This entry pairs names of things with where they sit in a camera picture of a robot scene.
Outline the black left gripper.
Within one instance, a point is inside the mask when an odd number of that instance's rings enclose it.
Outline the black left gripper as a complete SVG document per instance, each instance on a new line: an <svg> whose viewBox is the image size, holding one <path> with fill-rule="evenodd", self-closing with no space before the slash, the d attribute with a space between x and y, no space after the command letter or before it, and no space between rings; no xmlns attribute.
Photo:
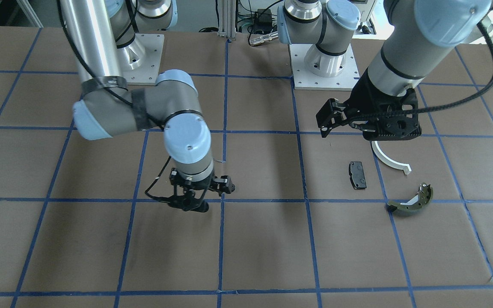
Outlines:
<svg viewBox="0 0 493 308"><path fill-rule="evenodd" d="M417 109L415 90L406 91L403 96L387 95L376 88L368 77L362 77L351 91L349 99L340 103L335 98L325 101L316 113L316 121L322 138L326 138L337 127L348 125L348 118L371 113L402 111L403 106ZM368 120L364 138L417 138L418 115L398 115Z"/></svg>

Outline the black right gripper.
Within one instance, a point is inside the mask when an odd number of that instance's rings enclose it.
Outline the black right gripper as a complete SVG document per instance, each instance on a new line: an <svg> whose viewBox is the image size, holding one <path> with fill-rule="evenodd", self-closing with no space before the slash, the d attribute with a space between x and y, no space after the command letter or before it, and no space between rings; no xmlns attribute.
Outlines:
<svg viewBox="0 0 493 308"><path fill-rule="evenodd" d="M172 168L169 179L174 193L169 197L168 206L184 212L207 212L209 205L204 201L207 190L212 190L219 195L231 194L235 191L235 184L229 175L217 177L212 173L204 180L192 181L182 177L176 168ZM184 195L178 195L177 187L182 187ZM195 198L195 191L203 191L200 198Z"/></svg>

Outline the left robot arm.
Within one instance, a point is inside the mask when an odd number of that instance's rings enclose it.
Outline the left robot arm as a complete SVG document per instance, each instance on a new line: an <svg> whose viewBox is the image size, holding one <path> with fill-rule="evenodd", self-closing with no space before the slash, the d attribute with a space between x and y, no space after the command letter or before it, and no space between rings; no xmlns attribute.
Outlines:
<svg viewBox="0 0 493 308"><path fill-rule="evenodd" d="M422 134L419 115L469 103L493 87L489 82L474 94L448 104L419 107L416 87L462 43L474 29L481 32L491 54L491 35L483 19L493 11L493 0L385 0L392 26L381 49L340 103L325 101L316 113L317 127L326 138L349 126L368 141L411 140ZM358 7L348 0L286 0L276 12L278 37L283 44L310 46L307 66L317 75L331 59L343 58L360 24Z"/></svg>

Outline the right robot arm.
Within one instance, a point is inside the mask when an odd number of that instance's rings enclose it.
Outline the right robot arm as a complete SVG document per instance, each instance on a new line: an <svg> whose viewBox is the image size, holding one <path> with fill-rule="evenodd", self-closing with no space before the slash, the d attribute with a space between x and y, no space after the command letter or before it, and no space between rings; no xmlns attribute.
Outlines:
<svg viewBox="0 0 493 308"><path fill-rule="evenodd" d="M122 1L59 0L61 27L80 70L82 99L73 106L74 122L87 140L112 138L159 127L169 158L176 166L169 181L170 197L145 195L185 212L207 212L207 191L231 194L235 184L214 173L211 131L203 118L198 90L187 72L172 69L159 74L154 86L129 90L118 62L111 18Z"/></svg>

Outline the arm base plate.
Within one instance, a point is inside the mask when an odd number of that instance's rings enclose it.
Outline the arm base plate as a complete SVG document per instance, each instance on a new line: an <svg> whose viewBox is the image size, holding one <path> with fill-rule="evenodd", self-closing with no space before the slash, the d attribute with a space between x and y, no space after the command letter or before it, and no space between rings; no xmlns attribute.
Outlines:
<svg viewBox="0 0 493 308"><path fill-rule="evenodd" d="M132 43L117 49L122 77L129 85L156 84L164 40L162 34L136 34Z"/></svg>
<svg viewBox="0 0 493 308"><path fill-rule="evenodd" d="M297 89L347 91L360 79L351 45L339 56L323 54L313 44L292 44L289 50Z"/></svg>

